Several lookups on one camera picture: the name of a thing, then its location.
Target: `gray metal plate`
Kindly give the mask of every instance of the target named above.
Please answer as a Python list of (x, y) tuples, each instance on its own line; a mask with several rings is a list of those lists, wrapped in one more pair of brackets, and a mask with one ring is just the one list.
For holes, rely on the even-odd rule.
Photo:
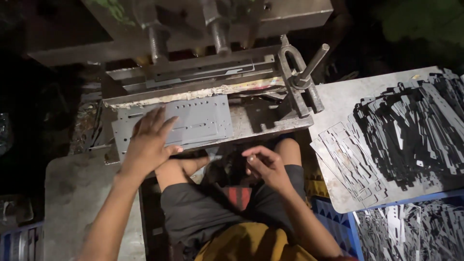
[[(118, 120), (112, 122), (112, 127), (121, 161), (129, 146), (134, 125), (143, 115), (160, 105), (118, 110)], [(173, 116), (179, 116), (179, 120), (166, 145), (177, 144), (190, 149), (233, 135), (227, 95), (170, 102), (166, 104), (166, 119)]]

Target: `blue plastic crate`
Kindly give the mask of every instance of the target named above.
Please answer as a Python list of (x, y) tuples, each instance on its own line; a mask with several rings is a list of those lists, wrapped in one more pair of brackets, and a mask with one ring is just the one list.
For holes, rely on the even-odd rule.
[(340, 214), (334, 210), (332, 203), (322, 198), (313, 197), (311, 206), (317, 219), (335, 238), (343, 255), (364, 261), (353, 213)]

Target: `stack of metal parts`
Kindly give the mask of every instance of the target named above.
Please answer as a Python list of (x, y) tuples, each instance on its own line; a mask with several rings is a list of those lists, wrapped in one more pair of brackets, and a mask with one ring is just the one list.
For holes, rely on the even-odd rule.
[(463, 207), (433, 200), (353, 214), (364, 260), (442, 261), (464, 257)]
[(365, 207), (389, 197), (395, 186), (402, 191), (443, 186), (450, 176), (464, 174), (464, 107), (457, 101), (463, 94), (464, 84), (449, 70), (429, 82), (400, 83), (364, 98), (347, 121), (311, 146), (319, 163)]
[[(143, 115), (161, 106), (153, 104), (118, 110), (118, 120), (112, 122), (113, 133), (121, 162), (129, 146), (132, 129)], [(166, 104), (166, 119), (178, 116), (166, 146), (176, 144), (185, 150), (202, 146), (233, 135), (227, 95), (217, 95)]]

